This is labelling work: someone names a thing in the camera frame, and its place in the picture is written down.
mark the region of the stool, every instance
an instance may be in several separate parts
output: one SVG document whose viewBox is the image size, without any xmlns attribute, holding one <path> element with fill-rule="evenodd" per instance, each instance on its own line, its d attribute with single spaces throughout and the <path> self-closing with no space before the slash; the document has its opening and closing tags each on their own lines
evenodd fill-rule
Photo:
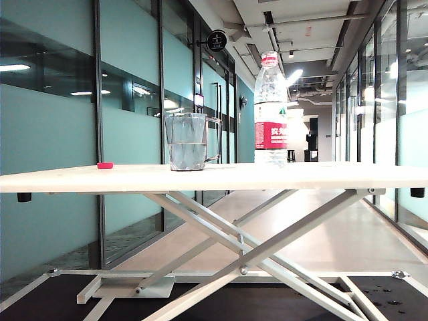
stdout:
<svg viewBox="0 0 428 321">
<path fill-rule="evenodd" d="M 294 154 L 294 149 L 287 150 L 287 161 L 289 163 L 294 163 L 296 161 L 296 154 Z"/>
</svg>

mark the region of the red bottle label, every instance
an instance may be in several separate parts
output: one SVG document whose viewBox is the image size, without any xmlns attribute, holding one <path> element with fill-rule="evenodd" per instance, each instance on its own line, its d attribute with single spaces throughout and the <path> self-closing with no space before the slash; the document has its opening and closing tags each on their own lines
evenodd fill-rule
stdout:
<svg viewBox="0 0 428 321">
<path fill-rule="evenodd" d="M 287 124 L 280 122 L 255 123 L 255 149 L 287 148 Z"/>
</svg>

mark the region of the round black sign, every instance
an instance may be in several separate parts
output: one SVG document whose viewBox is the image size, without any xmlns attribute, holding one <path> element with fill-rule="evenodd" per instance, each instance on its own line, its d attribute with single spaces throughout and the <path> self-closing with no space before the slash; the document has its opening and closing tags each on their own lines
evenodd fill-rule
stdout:
<svg viewBox="0 0 428 321">
<path fill-rule="evenodd" d="M 211 51 L 221 51 L 225 49 L 226 43 L 226 34 L 221 30 L 214 30 L 207 37 L 207 46 Z"/>
</svg>

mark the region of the black rubber foot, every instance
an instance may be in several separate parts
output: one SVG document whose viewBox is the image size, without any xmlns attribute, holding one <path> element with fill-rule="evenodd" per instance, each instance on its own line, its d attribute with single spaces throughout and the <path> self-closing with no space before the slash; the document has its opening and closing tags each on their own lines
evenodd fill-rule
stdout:
<svg viewBox="0 0 428 321">
<path fill-rule="evenodd" d="M 31 193 L 17 193 L 18 202 L 31 202 Z"/>
<path fill-rule="evenodd" d="M 417 197 L 418 199 L 421 199 L 425 196 L 425 188 L 424 187 L 418 187 L 410 189 L 410 196 Z"/>
</svg>

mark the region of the fluorescent light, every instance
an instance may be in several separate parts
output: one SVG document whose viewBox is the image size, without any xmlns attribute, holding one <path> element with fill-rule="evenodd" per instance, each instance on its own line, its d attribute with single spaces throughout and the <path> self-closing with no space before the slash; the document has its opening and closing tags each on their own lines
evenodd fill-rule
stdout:
<svg viewBox="0 0 428 321">
<path fill-rule="evenodd" d="M 72 96 L 89 96 L 92 95 L 92 92 L 70 92 Z"/>
<path fill-rule="evenodd" d="M 291 107 L 291 106 L 299 106 L 299 102 L 297 100 L 287 102 L 287 107 Z"/>
<path fill-rule="evenodd" d="M 150 92 L 148 90 L 145 90 L 143 87 L 140 87 L 136 84 L 132 85 L 132 89 L 140 95 L 150 95 Z"/>
<path fill-rule="evenodd" d="M 0 66 L 0 72 L 14 72 L 16 70 L 26 70 L 29 69 L 27 65 L 3 65 Z"/>
<path fill-rule="evenodd" d="M 101 90 L 101 94 L 110 94 L 108 90 Z M 90 96 L 92 95 L 92 92 L 70 92 L 70 95 L 72 96 Z"/>
<path fill-rule="evenodd" d="M 288 77 L 286 86 L 290 87 L 292 84 L 294 84 L 297 79 L 300 78 L 300 76 L 303 74 L 303 69 L 297 69 L 290 77 Z"/>
</svg>

